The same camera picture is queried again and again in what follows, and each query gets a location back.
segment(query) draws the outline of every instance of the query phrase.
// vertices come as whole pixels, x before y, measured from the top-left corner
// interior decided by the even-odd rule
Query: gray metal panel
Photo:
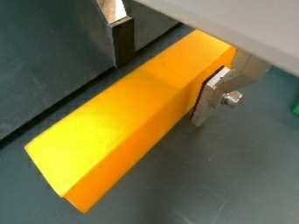
[[[136,49],[177,24],[139,3],[127,11]],[[1,1],[0,139],[111,67],[105,19],[90,0]]]
[[[299,1],[136,1],[299,76]]]

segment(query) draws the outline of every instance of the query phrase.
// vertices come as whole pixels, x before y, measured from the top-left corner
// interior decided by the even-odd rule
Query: yellow foam block
[[[25,145],[54,192],[82,213],[191,110],[235,52],[195,31]]]

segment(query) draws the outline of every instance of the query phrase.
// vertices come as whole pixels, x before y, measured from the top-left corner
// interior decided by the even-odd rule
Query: bolt
[[[227,104],[232,109],[239,105],[243,94],[239,91],[229,92],[223,95],[220,104]]]

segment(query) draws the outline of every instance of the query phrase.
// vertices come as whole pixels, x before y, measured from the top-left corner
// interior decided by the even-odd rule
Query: orange block
[[[54,192],[82,213],[191,110],[235,52],[195,31],[25,145]]]

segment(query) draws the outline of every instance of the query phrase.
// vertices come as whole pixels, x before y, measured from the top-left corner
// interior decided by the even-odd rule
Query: hex bolt head
[[[239,105],[243,94],[239,91],[229,92],[223,95],[221,104],[228,105],[232,109]]]

